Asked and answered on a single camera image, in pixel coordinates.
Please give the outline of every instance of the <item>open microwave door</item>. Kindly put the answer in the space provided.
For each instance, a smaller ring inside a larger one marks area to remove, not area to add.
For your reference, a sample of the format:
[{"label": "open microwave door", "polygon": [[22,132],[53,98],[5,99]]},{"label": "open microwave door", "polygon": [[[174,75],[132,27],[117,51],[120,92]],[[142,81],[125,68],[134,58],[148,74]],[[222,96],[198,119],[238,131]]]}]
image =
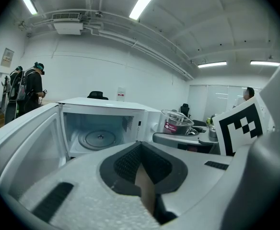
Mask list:
[{"label": "open microwave door", "polygon": [[68,160],[59,105],[37,108],[0,129],[0,192],[18,200]]}]

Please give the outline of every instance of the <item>black rubber pad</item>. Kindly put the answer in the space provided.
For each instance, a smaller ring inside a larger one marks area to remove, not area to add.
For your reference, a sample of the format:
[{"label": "black rubber pad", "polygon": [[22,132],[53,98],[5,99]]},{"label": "black rubber pad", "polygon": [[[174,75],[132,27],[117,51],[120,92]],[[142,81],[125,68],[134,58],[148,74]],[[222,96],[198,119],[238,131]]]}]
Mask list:
[{"label": "black rubber pad", "polygon": [[33,210],[33,214],[45,222],[49,222],[71,192],[73,184],[58,184]]},{"label": "black rubber pad", "polygon": [[213,162],[213,161],[207,161],[205,163],[205,165],[207,166],[210,166],[210,167],[213,167],[213,168],[217,168],[217,169],[220,169],[220,170],[226,170],[227,167],[228,167],[228,164],[224,164],[224,163],[217,163],[217,162]]}]

